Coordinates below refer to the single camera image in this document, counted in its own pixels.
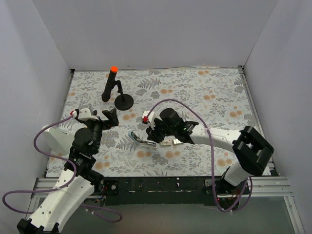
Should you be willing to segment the staple tray with staples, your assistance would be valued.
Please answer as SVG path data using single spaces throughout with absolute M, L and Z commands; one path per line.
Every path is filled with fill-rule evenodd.
M 177 145 L 183 144 L 183 142 L 181 142 L 181 141 L 178 140 L 178 139 L 173 139 L 173 140 L 172 140 L 172 144 L 173 144 L 174 146 L 177 146 Z

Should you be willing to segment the white staple box sleeve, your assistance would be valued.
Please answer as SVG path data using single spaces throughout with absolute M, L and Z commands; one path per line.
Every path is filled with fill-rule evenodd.
M 168 146 L 171 146 L 171 145 L 172 145 L 172 142 L 171 142 L 171 140 L 169 139 L 169 140 L 165 140 L 165 141 L 161 142 L 160 145 L 161 145 L 162 147 L 168 147 Z

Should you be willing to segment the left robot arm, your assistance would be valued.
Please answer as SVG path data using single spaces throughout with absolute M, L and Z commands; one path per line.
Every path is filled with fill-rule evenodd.
M 55 186 L 42 204 L 30 215 L 21 219 L 17 229 L 21 234 L 59 234 L 71 215 L 90 195 L 104 189 L 104 177 L 92 169 L 96 162 L 102 132 L 119 125 L 117 110 L 104 110 L 102 120 L 91 105 L 80 106 L 70 118 L 85 124 L 74 134 L 69 157 Z

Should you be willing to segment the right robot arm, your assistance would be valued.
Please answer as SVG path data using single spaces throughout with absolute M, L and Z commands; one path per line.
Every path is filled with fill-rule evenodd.
M 146 111 L 142 122 L 148 125 L 150 141 L 161 143 L 165 137 L 174 136 L 182 143 L 210 145 L 234 153 L 238 161 L 216 183 L 217 190 L 227 194 L 237 190 L 247 178 L 263 175 L 274 153 L 273 146 L 251 126 L 243 130 L 208 129 L 198 122 L 184 121 L 172 108 L 163 110 L 159 118 Z

